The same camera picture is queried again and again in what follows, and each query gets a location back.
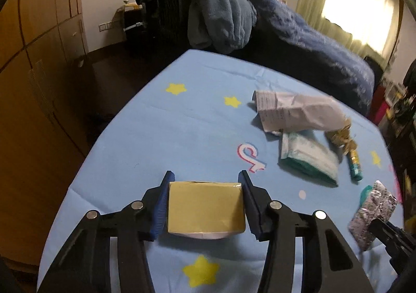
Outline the yellow cardboard box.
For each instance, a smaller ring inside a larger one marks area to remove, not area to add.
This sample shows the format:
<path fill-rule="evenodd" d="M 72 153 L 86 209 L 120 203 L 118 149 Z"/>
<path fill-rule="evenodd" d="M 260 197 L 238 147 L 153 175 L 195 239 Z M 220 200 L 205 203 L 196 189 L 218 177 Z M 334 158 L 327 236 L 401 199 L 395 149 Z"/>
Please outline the yellow cardboard box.
<path fill-rule="evenodd" d="M 193 239 L 223 239 L 243 233 L 245 211 L 240 183 L 172 182 L 167 231 Z"/>

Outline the white paper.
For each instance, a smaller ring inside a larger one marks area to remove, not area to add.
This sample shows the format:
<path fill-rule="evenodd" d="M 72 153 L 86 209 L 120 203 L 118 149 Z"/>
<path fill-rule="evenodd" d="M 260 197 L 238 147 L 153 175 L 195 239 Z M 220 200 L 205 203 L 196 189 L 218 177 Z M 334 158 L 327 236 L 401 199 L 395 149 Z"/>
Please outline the white paper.
<path fill-rule="evenodd" d="M 342 130 L 350 124 L 350 119 L 331 96 L 256 90 L 252 100 L 266 133 L 330 132 Z"/>

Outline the silver foil wrapper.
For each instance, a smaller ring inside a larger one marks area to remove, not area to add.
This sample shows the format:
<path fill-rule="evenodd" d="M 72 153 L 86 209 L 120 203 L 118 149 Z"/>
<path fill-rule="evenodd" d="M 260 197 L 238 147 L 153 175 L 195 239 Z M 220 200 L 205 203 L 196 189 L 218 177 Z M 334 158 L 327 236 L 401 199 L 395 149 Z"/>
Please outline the silver foil wrapper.
<path fill-rule="evenodd" d="M 397 203 L 395 196 L 379 180 L 373 183 L 365 201 L 348 224 L 348 231 L 361 251 L 368 250 L 375 239 L 369 231 L 370 223 L 377 218 L 384 222 L 388 221 Z"/>

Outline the small teal yellow tube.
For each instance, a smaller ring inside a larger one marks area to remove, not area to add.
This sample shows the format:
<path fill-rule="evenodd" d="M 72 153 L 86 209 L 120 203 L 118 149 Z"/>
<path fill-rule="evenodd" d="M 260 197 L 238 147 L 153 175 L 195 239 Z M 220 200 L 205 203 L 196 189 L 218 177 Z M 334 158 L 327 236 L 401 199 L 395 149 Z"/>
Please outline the small teal yellow tube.
<path fill-rule="evenodd" d="M 350 170 L 351 179 L 355 182 L 362 180 L 362 169 L 360 164 L 360 159 L 356 149 L 351 149 L 347 153 L 348 165 Z"/>

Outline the green white tissue pack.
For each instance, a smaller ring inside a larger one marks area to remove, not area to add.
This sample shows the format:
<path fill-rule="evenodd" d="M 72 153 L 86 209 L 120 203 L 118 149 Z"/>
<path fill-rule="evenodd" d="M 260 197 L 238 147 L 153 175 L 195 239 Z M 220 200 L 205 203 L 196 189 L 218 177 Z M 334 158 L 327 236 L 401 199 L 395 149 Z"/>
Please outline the green white tissue pack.
<path fill-rule="evenodd" d="M 315 139 L 297 132 L 283 132 L 280 161 L 304 175 L 325 181 L 334 187 L 339 185 L 337 154 Z"/>

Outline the brown wooden wardrobe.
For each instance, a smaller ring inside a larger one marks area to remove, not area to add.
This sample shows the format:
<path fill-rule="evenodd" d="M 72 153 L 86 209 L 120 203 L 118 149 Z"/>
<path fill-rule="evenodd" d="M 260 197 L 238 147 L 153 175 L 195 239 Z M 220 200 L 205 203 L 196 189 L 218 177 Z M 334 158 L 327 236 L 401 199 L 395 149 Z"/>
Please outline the brown wooden wardrobe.
<path fill-rule="evenodd" d="M 72 98 L 85 56 L 81 0 L 1 0 L 1 258 L 37 272 L 89 146 Z"/>

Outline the cluttered dark side shelf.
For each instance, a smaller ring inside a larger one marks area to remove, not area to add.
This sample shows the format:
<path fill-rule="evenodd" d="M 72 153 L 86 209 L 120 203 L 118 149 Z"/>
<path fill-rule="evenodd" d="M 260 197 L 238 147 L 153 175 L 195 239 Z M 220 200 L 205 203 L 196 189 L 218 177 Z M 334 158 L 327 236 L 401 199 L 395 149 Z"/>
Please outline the cluttered dark side shelf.
<path fill-rule="evenodd" d="M 376 84 L 368 118 L 381 132 L 391 158 L 402 200 L 415 196 L 415 62 L 403 83 L 394 84 L 381 76 L 381 68 L 367 60 L 376 71 Z"/>

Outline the light blue patterned tablecloth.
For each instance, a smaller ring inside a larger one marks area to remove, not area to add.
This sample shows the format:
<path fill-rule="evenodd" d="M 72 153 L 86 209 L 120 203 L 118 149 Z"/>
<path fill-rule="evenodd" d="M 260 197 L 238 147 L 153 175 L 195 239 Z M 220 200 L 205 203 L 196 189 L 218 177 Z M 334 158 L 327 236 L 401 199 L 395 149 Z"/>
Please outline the light blue patterned tablecloth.
<path fill-rule="evenodd" d="M 321 94 L 265 67 L 200 50 L 187 51 L 137 93 L 101 133 L 69 186 L 43 250 L 38 286 L 87 211 L 121 210 L 158 186 L 167 170 L 177 182 L 237 182 L 239 172 L 248 170 L 256 186 L 293 211 L 325 211 L 361 260 L 374 291 L 386 292 L 396 274 L 384 246 L 376 240 L 360 254 L 348 231 L 366 186 L 380 180 L 398 196 L 378 127 L 340 104 L 352 120 L 363 179 L 351 181 L 343 158 L 339 185 L 331 187 L 278 164 L 280 139 L 262 130 L 251 103 L 254 90 Z M 146 247 L 156 292 L 256 292 L 267 251 L 249 229 L 216 241 L 164 233 Z M 190 287 L 183 268 L 201 255 L 219 264 L 216 282 Z"/>

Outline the dark blue bed duvet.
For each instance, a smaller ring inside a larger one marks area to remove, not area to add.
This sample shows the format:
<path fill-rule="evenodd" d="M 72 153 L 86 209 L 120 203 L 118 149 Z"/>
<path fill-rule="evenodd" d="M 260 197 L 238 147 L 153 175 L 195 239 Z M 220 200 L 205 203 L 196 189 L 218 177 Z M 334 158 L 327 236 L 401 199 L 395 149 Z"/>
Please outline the dark blue bed duvet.
<path fill-rule="evenodd" d="M 365 60 L 310 27 L 280 0 L 249 0 L 257 23 L 234 58 L 287 74 L 368 115 L 374 72 Z"/>

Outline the white window curtain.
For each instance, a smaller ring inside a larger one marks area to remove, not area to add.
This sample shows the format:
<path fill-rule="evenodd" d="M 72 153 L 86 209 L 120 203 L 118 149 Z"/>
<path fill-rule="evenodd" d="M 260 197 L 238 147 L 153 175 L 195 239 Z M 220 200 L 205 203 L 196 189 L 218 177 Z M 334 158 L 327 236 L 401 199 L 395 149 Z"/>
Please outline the white window curtain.
<path fill-rule="evenodd" d="M 312 28 L 361 57 L 387 64 L 397 40 L 400 0 L 298 0 Z"/>

